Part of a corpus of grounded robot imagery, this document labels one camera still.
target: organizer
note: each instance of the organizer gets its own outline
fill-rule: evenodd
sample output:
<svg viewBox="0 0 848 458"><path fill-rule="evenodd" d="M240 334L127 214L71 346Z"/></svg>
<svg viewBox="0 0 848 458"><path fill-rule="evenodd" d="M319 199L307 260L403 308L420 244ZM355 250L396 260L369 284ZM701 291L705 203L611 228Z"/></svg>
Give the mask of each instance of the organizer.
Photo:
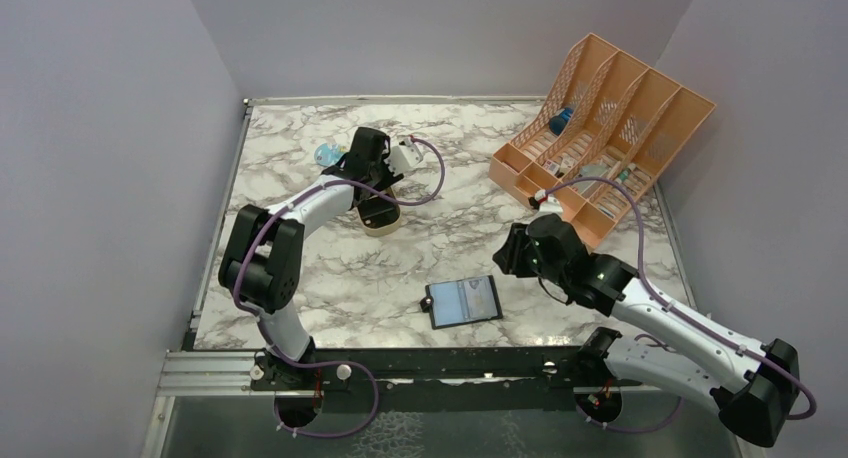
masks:
<svg viewBox="0 0 848 458"><path fill-rule="evenodd" d="M556 135L548 123L563 108L573 112ZM603 164L605 176L620 176L639 200L714 108L589 34L568 53L536 118L492 156L489 177L529 207L537 191L575 178L584 165ZM555 174L551 168L557 164ZM630 205L609 185L595 183L581 191L567 187L554 196L562 204L562 218L594 249Z"/></svg>

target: table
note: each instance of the table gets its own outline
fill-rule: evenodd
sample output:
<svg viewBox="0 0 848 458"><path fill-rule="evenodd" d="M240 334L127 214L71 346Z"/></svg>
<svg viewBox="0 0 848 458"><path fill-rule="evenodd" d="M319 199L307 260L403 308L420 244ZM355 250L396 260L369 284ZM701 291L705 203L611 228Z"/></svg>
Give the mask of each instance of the table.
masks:
<svg viewBox="0 0 848 458"><path fill-rule="evenodd" d="M233 306L217 283L217 270L238 210L266 207L304 189L321 172L313 160L322 143L348 145L358 126L392 137L414 134L439 148L447 179L439 198L403 208L401 228L388 236L365 235L355 212L328 223L304 243L295 303L319 347L472 347L579 345L598 326L624 334L636 329L548 297L536 280L504 276L492 254L510 224L533 211L488 179L491 155L535 116L540 103L274 105L253 109L238 164L217 256L206 290L195 348L264 346L255 320ZM398 197L426 195L438 180L432 153L395 185ZM646 268L667 294L691 304L672 250L656 194L643 198ZM629 214L596 251L636 262L637 228ZM432 330L418 309L424 287L492 274L504 318Z"/></svg>

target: marble tabletop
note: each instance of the marble tabletop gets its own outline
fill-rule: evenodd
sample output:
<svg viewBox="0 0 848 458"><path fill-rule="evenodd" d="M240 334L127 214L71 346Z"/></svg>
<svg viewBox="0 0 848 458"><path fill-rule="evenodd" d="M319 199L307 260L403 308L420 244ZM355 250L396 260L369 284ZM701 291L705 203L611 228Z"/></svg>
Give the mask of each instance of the marble tabletop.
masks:
<svg viewBox="0 0 848 458"><path fill-rule="evenodd" d="M253 109L238 165L214 269L206 290L196 349L264 346L254 319L233 306L217 283L217 270L238 210L268 206L311 184L321 167L313 152L322 143L348 145L358 126L390 136L414 134L439 148L447 164L440 196L403 208L396 232L365 235L355 212L340 216L304 243L295 303L320 347L468 347L582 344L598 326L632 334L635 328L550 299L532 279L504 276L492 262L510 224L533 214L488 178L492 154L529 123L538 103L282 105ZM438 181L432 153L394 186L402 199L426 195ZM689 304L653 192L643 198L645 261L649 278ZM631 264L637 228L632 214L596 250ZM492 274L503 319L440 330L418 310L424 287Z"/></svg>

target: gray wall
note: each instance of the gray wall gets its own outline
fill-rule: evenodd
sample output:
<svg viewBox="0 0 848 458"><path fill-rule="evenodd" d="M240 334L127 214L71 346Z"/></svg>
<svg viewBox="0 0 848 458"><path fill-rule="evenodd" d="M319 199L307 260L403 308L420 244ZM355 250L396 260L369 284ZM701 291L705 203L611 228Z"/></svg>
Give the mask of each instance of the gray wall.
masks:
<svg viewBox="0 0 848 458"><path fill-rule="evenodd" d="M691 0L192 0L249 97L545 94L594 31L654 63Z"/></svg>
<svg viewBox="0 0 848 458"><path fill-rule="evenodd" d="M846 1L694 0L658 64L718 104L662 179L698 305L793 343L821 405L775 457L848 444Z"/></svg>
<svg viewBox="0 0 848 458"><path fill-rule="evenodd" d="M0 456L138 456L241 101L189 0L0 0Z"/></svg>

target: white marble surface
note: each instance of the white marble surface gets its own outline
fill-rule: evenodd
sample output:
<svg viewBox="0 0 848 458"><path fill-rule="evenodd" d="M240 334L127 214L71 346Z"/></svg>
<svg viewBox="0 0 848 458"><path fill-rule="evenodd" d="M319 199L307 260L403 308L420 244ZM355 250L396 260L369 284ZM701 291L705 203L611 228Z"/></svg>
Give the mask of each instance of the white marble surface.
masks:
<svg viewBox="0 0 848 458"><path fill-rule="evenodd" d="M227 208L212 279L201 315L198 349L259 348L255 321L239 312L217 284L220 256L232 220L248 203L268 206L309 185L321 168L313 152L321 143L349 144L357 126L390 136L415 134L442 152L448 172L440 197L403 209L403 225L382 237L366 236L355 212L333 220L304 244L295 302L306 329L321 347L526 346L581 344L597 326L625 334L634 328L598 313L551 300L535 280L502 275L492 254L513 221L532 212L488 179L489 160L536 115L535 104L428 104L262 106L254 109ZM401 198L432 190L435 157L395 185ZM665 223L653 193L642 202L649 277L686 301ZM636 261L632 214L597 250ZM418 301L428 283L495 275L502 320L432 330Z"/></svg>

